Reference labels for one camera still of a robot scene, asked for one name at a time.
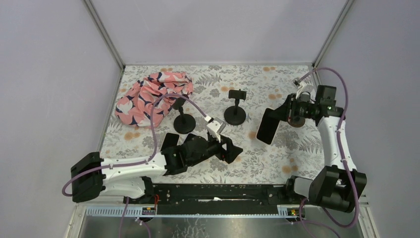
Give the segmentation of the phone with purple case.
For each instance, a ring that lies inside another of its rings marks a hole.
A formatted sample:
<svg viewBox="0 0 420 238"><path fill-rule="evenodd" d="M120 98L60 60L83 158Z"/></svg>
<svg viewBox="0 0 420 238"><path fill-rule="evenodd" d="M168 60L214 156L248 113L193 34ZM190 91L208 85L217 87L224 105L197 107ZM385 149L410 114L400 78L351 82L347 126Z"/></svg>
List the phone with purple case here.
<svg viewBox="0 0 420 238"><path fill-rule="evenodd" d="M164 137L162 146L161 146L161 152L164 151L167 148L177 146L179 141L180 135L175 133L167 133Z"/></svg>

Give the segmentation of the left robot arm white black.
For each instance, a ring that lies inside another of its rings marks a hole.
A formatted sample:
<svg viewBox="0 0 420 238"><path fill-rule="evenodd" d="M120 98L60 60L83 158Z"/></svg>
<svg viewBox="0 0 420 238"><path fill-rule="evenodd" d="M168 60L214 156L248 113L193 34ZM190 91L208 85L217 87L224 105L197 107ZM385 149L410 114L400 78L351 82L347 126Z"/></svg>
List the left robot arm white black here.
<svg viewBox="0 0 420 238"><path fill-rule="evenodd" d="M71 172L71 198L75 203L87 202L99 196L124 196L143 204L152 201L152 178L181 174L210 157L231 164L243 152L232 140L221 140L188 134L182 144L179 135L167 133L161 151L152 159L148 156L120 159L101 158L91 152L73 165Z"/></svg>

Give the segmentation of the phone with beige case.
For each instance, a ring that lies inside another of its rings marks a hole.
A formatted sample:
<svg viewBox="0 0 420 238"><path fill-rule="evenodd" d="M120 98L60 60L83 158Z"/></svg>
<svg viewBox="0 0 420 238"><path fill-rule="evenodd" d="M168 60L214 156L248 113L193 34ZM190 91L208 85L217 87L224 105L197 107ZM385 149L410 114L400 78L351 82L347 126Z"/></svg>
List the phone with beige case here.
<svg viewBox="0 0 420 238"><path fill-rule="evenodd" d="M272 143L280 123L279 119L271 116L273 111L271 108L265 109L256 135L256 139L267 145Z"/></svg>

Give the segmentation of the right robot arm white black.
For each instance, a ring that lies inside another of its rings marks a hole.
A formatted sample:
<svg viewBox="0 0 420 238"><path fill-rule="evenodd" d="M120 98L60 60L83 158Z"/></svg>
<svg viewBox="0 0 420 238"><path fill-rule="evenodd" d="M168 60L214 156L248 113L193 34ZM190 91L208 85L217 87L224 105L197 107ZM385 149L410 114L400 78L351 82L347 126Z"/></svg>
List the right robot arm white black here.
<svg viewBox="0 0 420 238"><path fill-rule="evenodd" d="M366 184L367 177L357 171L345 134L344 109L336 106L336 87L320 85L315 100L306 94L290 94L269 118L296 125L312 119L320 133L324 167L314 179L292 176L287 180L284 198L297 204L307 198L311 205L336 211L352 212Z"/></svg>

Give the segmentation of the wooden base phone stand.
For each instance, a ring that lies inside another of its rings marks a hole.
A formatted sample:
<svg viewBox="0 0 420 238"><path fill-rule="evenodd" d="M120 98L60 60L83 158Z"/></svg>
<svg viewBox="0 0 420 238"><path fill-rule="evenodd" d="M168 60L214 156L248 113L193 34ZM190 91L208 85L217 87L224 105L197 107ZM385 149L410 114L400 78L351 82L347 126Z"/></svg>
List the wooden base phone stand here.
<svg viewBox="0 0 420 238"><path fill-rule="evenodd" d="M302 117L293 117L288 121L288 124L295 128L300 128L305 125L306 119Z"/></svg>

